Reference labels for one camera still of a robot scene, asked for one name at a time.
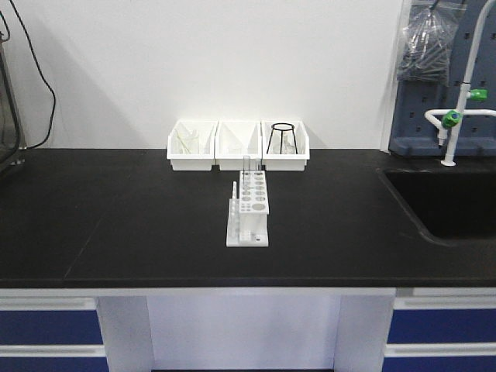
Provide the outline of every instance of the black countertop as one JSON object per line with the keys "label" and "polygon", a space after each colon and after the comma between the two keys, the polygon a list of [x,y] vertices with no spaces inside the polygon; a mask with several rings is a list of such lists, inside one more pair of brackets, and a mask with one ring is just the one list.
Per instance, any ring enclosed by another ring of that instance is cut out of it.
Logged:
{"label": "black countertop", "polygon": [[268,172],[268,248],[227,248],[237,172],[173,172],[165,150],[32,150],[0,177],[0,288],[494,287],[496,243],[424,239],[378,169],[496,161],[313,150]]}

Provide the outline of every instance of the test tube rack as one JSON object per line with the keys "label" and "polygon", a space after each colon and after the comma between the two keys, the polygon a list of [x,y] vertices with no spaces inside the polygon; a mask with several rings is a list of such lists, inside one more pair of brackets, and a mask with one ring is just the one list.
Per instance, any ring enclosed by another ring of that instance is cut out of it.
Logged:
{"label": "test tube rack", "polygon": [[229,200],[227,246],[269,246],[267,215],[269,199],[263,170],[239,172],[239,198],[236,182]]}

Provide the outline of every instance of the blue pegboard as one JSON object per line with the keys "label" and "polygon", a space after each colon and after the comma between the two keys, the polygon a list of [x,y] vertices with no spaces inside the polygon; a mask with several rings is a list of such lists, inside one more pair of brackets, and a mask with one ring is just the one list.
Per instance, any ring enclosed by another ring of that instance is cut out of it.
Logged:
{"label": "blue pegboard", "polygon": [[[460,21],[451,54],[449,86],[422,81],[401,81],[398,86],[389,150],[403,157],[442,156],[437,129],[424,112],[430,109],[454,109],[465,73],[475,23],[486,0],[468,0]],[[496,5],[489,12],[480,42],[472,78],[472,89],[488,90],[486,102],[467,102],[467,109],[496,109]],[[463,119],[458,156],[496,156],[496,118],[466,116]]]}

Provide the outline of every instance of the lab faucet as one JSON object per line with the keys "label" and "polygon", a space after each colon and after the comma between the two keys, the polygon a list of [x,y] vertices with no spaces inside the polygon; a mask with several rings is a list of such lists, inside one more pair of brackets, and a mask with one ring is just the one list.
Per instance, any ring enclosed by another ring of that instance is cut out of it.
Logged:
{"label": "lab faucet", "polygon": [[[487,98],[487,90],[485,89],[470,90],[470,80],[472,79],[472,73],[474,72],[475,59],[477,58],[477,52],[479,51],[479,46],[481,44],[482,30],[484,29],[484,24],[486,23],[487,14],[491,10],[495,2],[496,0],[487,0],[486,4],[480,11],[479,17],[477,18],[474,37],[472,39],[472,45],[470,46],[467,67],[465,69],[465,76],[463,77],[463,81],[460,84],[460,95],[458,96],[456,108],[434,109],[425,112],[425,118],[439,130],[438,144],[440,147],[444,146],[444,143],[448,139],[448,131],[451,129],[451,133],[449,134],[448,147],[446,148],[446,154],[444,160],[441,160],[441,164],[447,167],[453,167],[456,165],[453,159],[455,156],[456,143],[458,142],[458,136],[460,134],[463,117],[465,115],[496,116],[495,110],[465,109],[465,106],[467,105],[467,99],[483,102]],[[443,116],[442,120],[436,118],[436,116],[440,115]]]}

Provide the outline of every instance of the blue cabinet drawer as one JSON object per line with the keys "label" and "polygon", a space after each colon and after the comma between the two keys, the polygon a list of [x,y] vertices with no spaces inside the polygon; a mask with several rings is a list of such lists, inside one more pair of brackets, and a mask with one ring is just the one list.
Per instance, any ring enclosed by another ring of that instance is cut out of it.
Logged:
{"label": "blue cabinet drawer", "polygon": [[387,343],[490,343],[496,309],[394,310]]}
{"label": "blue cabinet drawer", "polygon": [[102,344],[94,310],[0,312],[0,345]]}
{"label": "blue cabinet drawer", "polygon": [[382,372],[491,372],[496,356],[385,358]]}
{"label": "blue cabinet drawer", "polygon": [[109,372],[105,358],[0,358],[5,372]]}

